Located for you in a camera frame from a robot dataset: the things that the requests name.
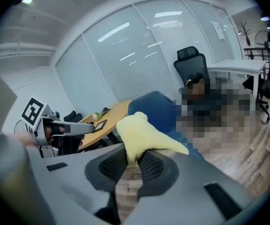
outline ceiling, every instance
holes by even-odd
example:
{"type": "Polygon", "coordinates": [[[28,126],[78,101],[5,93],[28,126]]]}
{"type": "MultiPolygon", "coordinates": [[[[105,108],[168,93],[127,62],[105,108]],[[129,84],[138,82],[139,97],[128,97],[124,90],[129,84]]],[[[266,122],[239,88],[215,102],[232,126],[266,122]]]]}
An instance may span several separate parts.
{"type": "Polygon", "coordinates": [[[25,70],[28,70],[31,68],[47,65],[46,57],[44,56],[28,57],[27,66],[26,66],[25,58],[26,57],[24,56],[17,56],[11,59],[1,59],[0,60],[0,75],[3,77],[10,73],[24,72],[25,70]]]}
{"type": "Polygon", "coordinates": [[[249,33],[267,30],[267,22],[261,21],[261,13],[260,7],[256,6],[233,15],[233,20],[239,31],[242,31],[242,27],[238,26],[241,22],[246,23],[245,28],[246,30],[249,29],[249,33]]]}
{"type": "Polygon", "coordinates": [[[78,20],[106,1],[33,0],[30,4],[12,6],[0,21],[0,59],[44,56],[48,65],[61,38],[78,20]]]}

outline desk leg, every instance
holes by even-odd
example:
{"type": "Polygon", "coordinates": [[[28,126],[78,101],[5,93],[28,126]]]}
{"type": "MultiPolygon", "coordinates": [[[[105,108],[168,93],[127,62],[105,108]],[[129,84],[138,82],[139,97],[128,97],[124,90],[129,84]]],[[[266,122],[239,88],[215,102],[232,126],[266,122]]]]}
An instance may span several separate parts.
{"type": "Polygon", "coordinates": [[[99,143],[103,147],[107,147],[108,146],[107,143],[103,139],[99,140],[99,143]]]}
{"type": "Polygon", "coordinates": [[[266,66],[264,68],[264,80],[266,80],[266,66]]]}
{"type": "Polygon", "coordinates": [[[253,92],[252,99],[250,101],[250,111],[255,111],[256,98],[257,98],[257,88],[258,88],[258,75],[254,75],[253,80],[253,92]]]}
{"type": "Polygon", "coordinates": [[[110,139],[110,141],[113,143],[113,144],[117,144],[117,143],[120,143],[120,141],[116,138],[116,136],[114,135],[114,133],[110,132],[107,137],[110,139]]]}

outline wooden floor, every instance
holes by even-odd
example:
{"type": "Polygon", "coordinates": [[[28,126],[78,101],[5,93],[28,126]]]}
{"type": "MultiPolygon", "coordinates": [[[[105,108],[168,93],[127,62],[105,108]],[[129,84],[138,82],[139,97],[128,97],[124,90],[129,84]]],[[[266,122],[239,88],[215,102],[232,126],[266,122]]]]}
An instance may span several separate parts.
{"type": "MultiPolygon", "coordinates": [[[[247,142],[233,145],[231,149],[223,146],[217,149],[215,144],[212,144],[210,145],[212,149],[200,150],[208,162],[244,185],[255,197],[270,190],[270,121],[264,124],[266,117],[263,113],[262,122],[259,120],[256,122],[255,131],[247,142]]],[[[138,167],[127,169],[118,182],[116,200],[122,222],[135,208],[137,191],[141,186],[141,173],[138,167]]]]}

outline tablet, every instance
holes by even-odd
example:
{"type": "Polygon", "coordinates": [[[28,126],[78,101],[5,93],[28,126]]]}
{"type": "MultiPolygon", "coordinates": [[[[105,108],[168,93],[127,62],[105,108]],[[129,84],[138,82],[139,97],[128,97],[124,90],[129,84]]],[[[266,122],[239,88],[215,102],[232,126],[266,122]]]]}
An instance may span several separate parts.
{"type": "Polygon", "coordinates": [[[102,130],[103,126],[105,126],[107,120],[104,120],[102,122],[100,122],[99,124],[96,125],[95,129],[94,129],[94,133],[99,131],[99,130],[102,130]]]}

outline office chair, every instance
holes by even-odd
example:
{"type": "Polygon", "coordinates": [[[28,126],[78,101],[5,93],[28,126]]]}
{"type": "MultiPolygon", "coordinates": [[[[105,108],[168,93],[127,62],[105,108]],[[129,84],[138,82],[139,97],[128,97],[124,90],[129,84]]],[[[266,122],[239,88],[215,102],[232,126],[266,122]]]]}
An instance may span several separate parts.
{"type": "Polygon", "coordinates": [[[183,48],[177,51],[177,61],[174,67],[182,78],[184,87],[179,90],[182,101],[187,105],[187,110],[192,111],[193,118],[201,121],[202,117],[210,117],[216,120],[216,111],[221,111],[221,106],[226,105],[227,96],[221,90],[211,89],[211,81],[206,66],[206,58],[194,46],[183,48]],[[197,76],[202,76],[204,80],[204,96],[198,100],[190,100],[187,96],[186,82],[193,80],[197,76]]]}
{"type": "MultiPolygon", "coordinates": [[[[267,40],[270,43],[270,32],[268,33],[267,40]]],[[[269,104],[268,102],[263,101],[263,97],[270,99],[270,65],[269,65],[267,79],[266,78],[262,79],[261,74],[259,74],[258,78],[259,79],[258,79],[256,102],[260,106],[260,108],[268,115],[267,121],[269,121],[270,120],[270,114],[268,112],[269,104]]],[[[242,85],[246,89],[253,90],[253,83],[254,83],[254,77],[250,76],[245,82],[243,82],[242,85]]]]}
{"type": "Polygon", "coordinates": [[[68,114],[66,117],[63,118],[65,122],[79,122],[83,119],[82,114],[76,113],[75,111],[72,111],[70,114],[68,114]]]}
{"type": "MultiPolygon", "coordinates": [[[[199,53],[196,47],[190,46],[177,51],[177,61],[173,65],[182,78],[184,86],[187,80],[193,80],[196,74],[202,74],[205,93],[209,92],[210,77],[206,66],[206,59],[202,53],[199,53]]],[[[184,93],[184,91],[185,87],[179,90],[180,93],[184,93]]]]}

